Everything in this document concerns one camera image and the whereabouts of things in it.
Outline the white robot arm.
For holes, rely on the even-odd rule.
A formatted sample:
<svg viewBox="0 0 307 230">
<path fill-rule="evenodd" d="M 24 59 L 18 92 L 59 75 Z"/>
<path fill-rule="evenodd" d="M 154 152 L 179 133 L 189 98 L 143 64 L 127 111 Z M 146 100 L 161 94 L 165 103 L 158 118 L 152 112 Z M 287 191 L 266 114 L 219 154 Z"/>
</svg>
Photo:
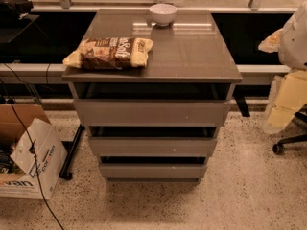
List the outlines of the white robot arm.
<svg viewBox="0 0 307 230">
<path fill-rule="evenodd" d="M 263 40 L 260 51 L 278 53 L 279 61 L 290 68 L 284 77 L 275 76 L 270 89 L 262 128 L 275 134 L 285 129 L 307 104 L 307 2 L 304 2 L 282 29 Z"/>
</svg>

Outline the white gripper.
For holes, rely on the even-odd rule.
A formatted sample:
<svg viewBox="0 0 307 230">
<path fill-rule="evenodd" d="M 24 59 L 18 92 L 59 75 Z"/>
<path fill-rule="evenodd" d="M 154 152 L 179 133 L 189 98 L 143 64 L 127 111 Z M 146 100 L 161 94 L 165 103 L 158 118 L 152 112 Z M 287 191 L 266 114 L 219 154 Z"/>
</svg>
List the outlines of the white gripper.
<svg viewBox="0 0 307 230">
<path fill-rule="evenodd" d="M 268 97 L 262 129 L 276 134 L 285 129 L 295 114 L 307 104 L 307 72 L 293 71 L 275 76 Z"/>
</svg>

